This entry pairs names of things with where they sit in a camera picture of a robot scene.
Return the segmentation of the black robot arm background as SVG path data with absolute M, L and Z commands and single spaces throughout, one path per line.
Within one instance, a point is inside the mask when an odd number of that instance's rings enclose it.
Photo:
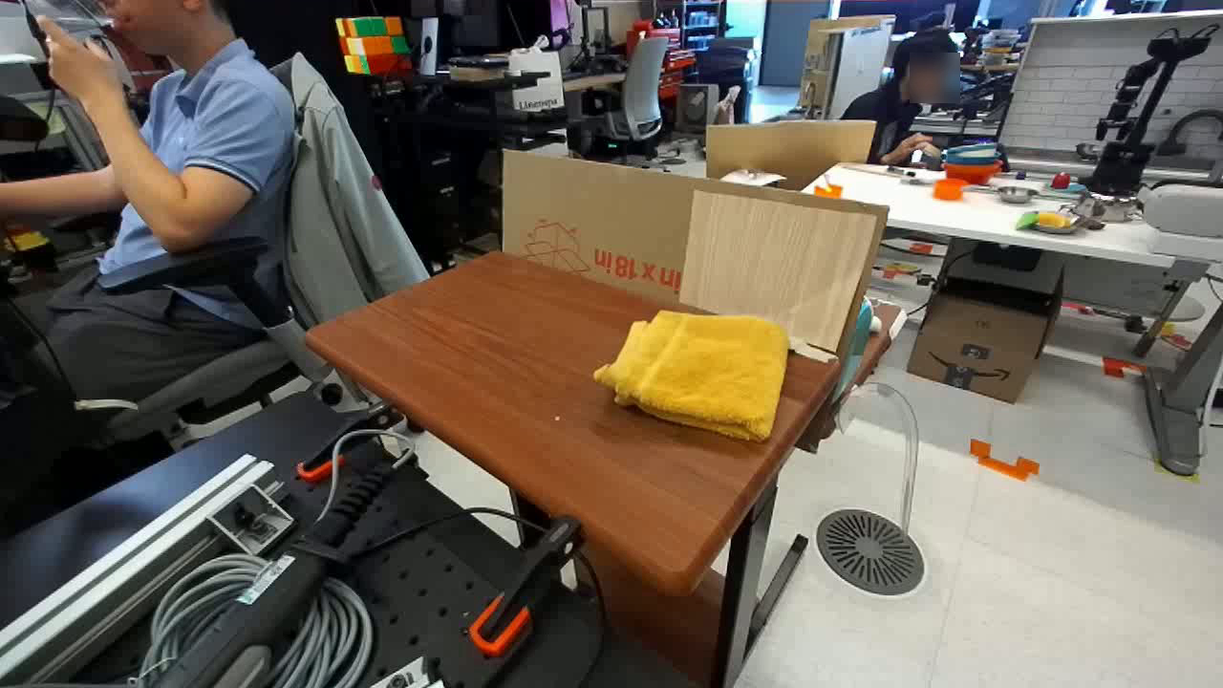
M 1181 61 L 1213 46 L 1213 26 L 1165 31 L 1148 42 L 1148 57 L 1131 64 L 1116 88 L 1107 113 L 1096 121 L 1101 157 L 1091 192 L 1134 194 L 1151 164 L 1148 128 Z

